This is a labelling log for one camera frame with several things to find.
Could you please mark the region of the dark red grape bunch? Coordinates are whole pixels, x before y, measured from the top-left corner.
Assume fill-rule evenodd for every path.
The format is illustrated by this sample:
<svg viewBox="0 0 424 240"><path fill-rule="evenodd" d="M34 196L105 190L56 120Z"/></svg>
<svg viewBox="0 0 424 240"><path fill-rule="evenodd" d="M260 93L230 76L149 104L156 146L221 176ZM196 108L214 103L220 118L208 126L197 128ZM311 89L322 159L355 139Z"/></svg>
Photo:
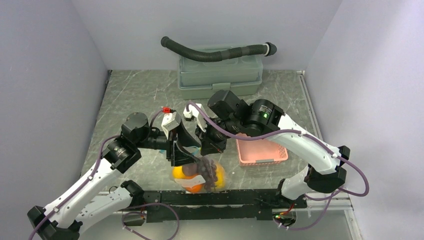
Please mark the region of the dark red grape bunch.
<svg viewBox="0 0 424 240"><path fill-rule="evenodd" d="M197 162L197 173L205 180L205 188L215 188L217 176L217 165L212 159L201 157Z"/></svg>

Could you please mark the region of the dark red plum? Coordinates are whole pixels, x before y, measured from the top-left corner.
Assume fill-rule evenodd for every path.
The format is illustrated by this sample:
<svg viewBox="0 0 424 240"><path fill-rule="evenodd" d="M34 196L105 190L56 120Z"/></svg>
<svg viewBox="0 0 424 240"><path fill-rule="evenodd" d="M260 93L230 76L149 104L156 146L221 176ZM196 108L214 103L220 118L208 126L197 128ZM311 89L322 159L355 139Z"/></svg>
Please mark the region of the dark red plum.
<svg viewBox="0 0 424 240"><path fill-rule="evenodd" d="M182 166L182 173L185 176L194 176L198 174L198 164L197 163L189 163Z"/></svg>

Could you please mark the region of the yellow lemon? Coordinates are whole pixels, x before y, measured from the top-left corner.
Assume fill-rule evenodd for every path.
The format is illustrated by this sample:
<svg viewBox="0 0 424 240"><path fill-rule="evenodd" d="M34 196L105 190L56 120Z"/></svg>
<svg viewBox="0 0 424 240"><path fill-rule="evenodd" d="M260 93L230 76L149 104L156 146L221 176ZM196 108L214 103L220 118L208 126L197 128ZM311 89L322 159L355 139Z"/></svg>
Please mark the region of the yellow lemon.
<svg viewBox="0 0 424 240"><path fill-rule="evenodd" d="M173 167L172 177L174 179L184 179L186 177L186 175L183 173L183 167L182 166Z"/></svg>

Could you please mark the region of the clear zip top bag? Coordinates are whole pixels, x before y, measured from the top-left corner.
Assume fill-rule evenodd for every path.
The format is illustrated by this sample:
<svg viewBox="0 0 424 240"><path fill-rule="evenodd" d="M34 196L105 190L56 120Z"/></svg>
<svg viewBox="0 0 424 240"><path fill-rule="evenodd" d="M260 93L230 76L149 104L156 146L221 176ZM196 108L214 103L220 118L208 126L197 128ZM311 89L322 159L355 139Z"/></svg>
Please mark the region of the clear zip top bag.
<svg viewBox="0 0 424 240"><path fill-rule="evenodd" d="M189 153L191 153L192 155L194 155L194 156L196 156L196 157L198 157L199 159L200 158L202 158L202 157L207 157L207 158L209 158L209 159L211 159L208 155L207 156L201 156L200 155L200 148L199 147L193 147L193 146L191 146L191 147L188 147L188 152ZM172 176L172 170L173 170L173 167L171 167L171 169L170 169L170 172L169 172L169 179L171 180L171 181L173 181L174 183L176 183L176 184L178 184L182 189L184 189L183 187L182 187L182 185L181 185L181 179L177 179L177 178L173 178L173 176ZM226 171L225 171L225 180L226 180L226 185L225 185L225 188L224 188L224 190L227 188L227 186L228 186L228 181L227 181L227 173L226 173ZM213 191L213 188L205 188L205 184L204 184L204 186L203 186L203 188L202 188L202 190L200 191L200 192L198 192L198 193L196 193L196 194L199 194L199 193L215 193L215 192L218 192L218 191Z"/></svg>

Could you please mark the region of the orange fruit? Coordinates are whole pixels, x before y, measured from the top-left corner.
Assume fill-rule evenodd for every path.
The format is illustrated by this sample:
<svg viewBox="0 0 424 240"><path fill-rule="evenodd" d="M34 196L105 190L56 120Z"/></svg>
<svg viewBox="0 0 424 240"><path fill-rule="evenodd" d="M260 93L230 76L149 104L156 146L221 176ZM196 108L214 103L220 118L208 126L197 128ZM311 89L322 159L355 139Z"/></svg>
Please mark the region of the orange fruit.
<svg viewBox="0 0 424 240"><path fill-rule="evenodd" d="M193 175L181 179L181 186L190 193L199 193L205 184L206 180L201 175Z"/></svg>

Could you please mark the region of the yellow mango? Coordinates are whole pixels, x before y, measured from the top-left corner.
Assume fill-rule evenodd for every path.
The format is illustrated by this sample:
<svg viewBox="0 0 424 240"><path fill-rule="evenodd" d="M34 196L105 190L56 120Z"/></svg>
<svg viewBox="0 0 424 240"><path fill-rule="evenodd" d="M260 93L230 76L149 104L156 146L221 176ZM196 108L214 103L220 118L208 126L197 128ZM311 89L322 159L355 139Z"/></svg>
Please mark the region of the yellow mango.
<svg viewBox="0 0 424 240"><path fill-rule="evenodd" d="M213 164L212 169L214 170L214 187L212 188L214 192L219 192L225 189L226 187L226 172L221 164Z"/></svg>

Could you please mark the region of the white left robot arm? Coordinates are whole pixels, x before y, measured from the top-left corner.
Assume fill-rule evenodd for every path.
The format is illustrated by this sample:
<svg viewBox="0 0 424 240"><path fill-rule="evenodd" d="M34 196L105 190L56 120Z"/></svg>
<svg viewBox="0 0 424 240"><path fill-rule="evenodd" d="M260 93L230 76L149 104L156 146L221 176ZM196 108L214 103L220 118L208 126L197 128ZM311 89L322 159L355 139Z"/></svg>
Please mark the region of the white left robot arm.
<svg viewBox="0 0 424 240"><path fill-rule="evenodd" d="M29 235L43 240L76 240L95 223L122 209L139 209L146 198L134 181L124 181L102 199L97 194L112 180L122 176L141 157L141 149L164 150L174 167L197 162L188 147L200 144L184 127L179 114L170 108L159 110L164 115L164 130L142 112L127 116L120 134L106 138L90 169L61 196L46 206L34 206L27 217L33 226Z"/></svg>

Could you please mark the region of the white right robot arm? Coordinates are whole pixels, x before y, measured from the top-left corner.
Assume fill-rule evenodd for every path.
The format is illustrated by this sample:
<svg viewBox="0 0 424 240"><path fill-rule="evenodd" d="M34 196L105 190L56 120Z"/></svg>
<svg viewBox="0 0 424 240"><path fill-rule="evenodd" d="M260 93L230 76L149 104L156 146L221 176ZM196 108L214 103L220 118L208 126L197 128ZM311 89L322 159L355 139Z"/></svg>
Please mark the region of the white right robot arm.
<svg viewBox="0 0 424 240"><path fill-rule="evenodd" d="M282 108L267 99L246 103L230 90L217 91L207 102L216 115L209 118L202 107L189 102L186 109L196 109L207 123L202 130L213 143L228 138L243 141L267 140L285 147L307 162L296 175L280 181L275 194L276 203L289 207L298 197L310 191L330 194L346 182L347 171L342 158L350 149L335 147L316 138L298 125Z"/></svg>

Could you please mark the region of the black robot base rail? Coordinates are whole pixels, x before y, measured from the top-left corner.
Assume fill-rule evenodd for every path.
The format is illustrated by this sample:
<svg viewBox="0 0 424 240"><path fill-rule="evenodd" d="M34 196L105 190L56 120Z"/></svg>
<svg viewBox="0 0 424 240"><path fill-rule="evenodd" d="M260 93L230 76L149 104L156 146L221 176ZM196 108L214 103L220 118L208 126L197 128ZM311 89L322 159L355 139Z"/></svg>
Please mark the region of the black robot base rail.
<svg viewBox="0 0 424 240"><path fill-rule="evenodd" d="M289 203L275 189L231 189L213 193L188 193L182 190L147 190L133 200L125 211L146 211L148 223L180 220L256 219L268 221L288 208L307 208L301 196Z"/></svg>

